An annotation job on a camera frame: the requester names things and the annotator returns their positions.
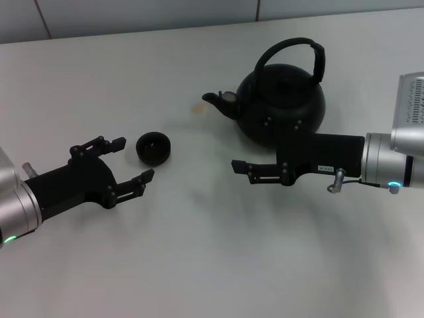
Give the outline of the small black teacup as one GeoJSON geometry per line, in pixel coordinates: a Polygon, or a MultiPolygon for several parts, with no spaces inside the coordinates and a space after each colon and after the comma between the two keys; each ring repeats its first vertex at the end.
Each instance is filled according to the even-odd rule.
{"type": "Polygon", "coordinates": [[[148,132],[137,140],[135,148],[142,163],[155,167],[169,158],[171,142],[162,132],[148,132]]]}

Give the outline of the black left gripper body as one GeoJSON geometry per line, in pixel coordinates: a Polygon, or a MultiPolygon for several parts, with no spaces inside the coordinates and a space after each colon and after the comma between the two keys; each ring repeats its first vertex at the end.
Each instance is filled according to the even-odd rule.
{"type": "Polygon", "coordinates": [[[116,181],[99,158],[70,160],[67,165],[26,181],[41,210],[50,219],[83,203],[105,209],[116,206],[116,181]]]}

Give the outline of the black round teapot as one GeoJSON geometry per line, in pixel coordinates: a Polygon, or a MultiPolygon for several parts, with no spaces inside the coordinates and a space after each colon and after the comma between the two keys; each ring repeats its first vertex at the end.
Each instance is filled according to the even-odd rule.
{"type": "Polygon", "coordinates": [[[283,40],[261,55],[236,92],[205,93],[202,99],[235,121],[251,141],[275,148],[279,139],[276,127],[300,127],[314,133],[321,126],[325,63],[325,49],[315,41],[302,37],[283,40]],[[313,73],[291,64],[269,64],[279,51],[302,44],[313,49],[313,73]]]}

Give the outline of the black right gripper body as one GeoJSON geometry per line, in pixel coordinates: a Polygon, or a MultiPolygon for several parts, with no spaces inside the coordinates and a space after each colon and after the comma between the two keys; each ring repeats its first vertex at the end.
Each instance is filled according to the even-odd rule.
{"type": "Polygon", "coordinates": [[[292,186],[304,174],[344,175],[358,178],[364,150],[363,136],[285,132],[277,143],[276,159],[280,183],[292,186]]]}

